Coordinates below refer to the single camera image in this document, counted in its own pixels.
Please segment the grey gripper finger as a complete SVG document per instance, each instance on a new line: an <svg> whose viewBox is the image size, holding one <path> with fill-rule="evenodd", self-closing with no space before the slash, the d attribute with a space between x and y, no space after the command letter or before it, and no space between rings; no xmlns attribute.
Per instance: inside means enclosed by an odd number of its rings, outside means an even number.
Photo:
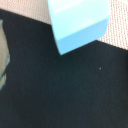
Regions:
<svg viewBox="0 0 128 128"><path fill-rule="evenodd" d="M6 82L6 67L10 62L10 54L7 39L3 30L3 21L0 19L0 90Z"/></svg>

